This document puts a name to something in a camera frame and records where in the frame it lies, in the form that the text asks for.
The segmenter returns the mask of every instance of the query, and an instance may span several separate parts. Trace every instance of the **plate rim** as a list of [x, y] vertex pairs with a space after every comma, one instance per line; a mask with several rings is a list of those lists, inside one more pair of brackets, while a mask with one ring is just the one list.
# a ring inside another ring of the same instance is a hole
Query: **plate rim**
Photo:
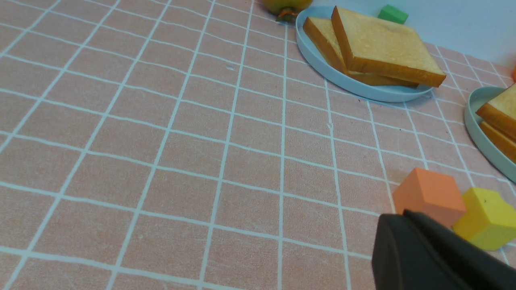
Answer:
[[478, 95], [488, 95], [486, 98], [494, 99], [505, 88], [487, 86], [475, 89], [470, 93], [467, 100], [467, 106], [464, 110], [464, 125], [468, 134], [471, 136], [473, 143], [477, 146], [479, 151], [485, 156], [487, 160], [498, 169], [505, 177], [516, 183], [516, 163], [512, 162], [500, 149], [498, 149], [491, 140], [483, 133], [482, 129], [475, 120], [476, 112], [471, 109], [471, 101], [478, 98]]

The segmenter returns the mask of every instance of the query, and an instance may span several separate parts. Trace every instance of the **white wall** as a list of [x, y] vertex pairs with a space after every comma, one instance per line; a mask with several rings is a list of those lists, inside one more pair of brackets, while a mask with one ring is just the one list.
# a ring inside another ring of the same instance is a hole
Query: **white wall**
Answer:
[[438, 46], [516, 65], [516, 0], [314, 0], [377, 16], [391, 4], [409, 15], [421, 38]]

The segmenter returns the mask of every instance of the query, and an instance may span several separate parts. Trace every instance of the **green cube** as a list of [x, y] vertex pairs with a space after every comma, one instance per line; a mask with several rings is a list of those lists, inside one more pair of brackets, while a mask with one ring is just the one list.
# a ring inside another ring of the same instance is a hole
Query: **green cube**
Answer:
[[408, 17], [408, 14], [391, 5], [383, 7], [380, 14], [378, 14], [378, 18], [380, 19], [399, 24], [404, 24]]

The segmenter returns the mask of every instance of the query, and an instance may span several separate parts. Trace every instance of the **fruit stem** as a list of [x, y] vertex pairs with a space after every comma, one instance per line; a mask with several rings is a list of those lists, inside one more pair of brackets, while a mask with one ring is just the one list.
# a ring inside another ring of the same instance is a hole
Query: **fruit stem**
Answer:
[[282, 8], [278, 17], [276, 17], [276, 21], [278, 22], [294, 22], [298, 13], [294, 11], [293, 7], [285, 7]]

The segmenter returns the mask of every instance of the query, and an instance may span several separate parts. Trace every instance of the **orange cube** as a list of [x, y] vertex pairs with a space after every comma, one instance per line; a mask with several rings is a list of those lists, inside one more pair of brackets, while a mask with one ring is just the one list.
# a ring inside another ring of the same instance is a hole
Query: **orange cube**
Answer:
[[392, 194], [398, 214], [422, 212], [445, 227], [466, 213], [459, 187], [452, 176], [414, 168]]

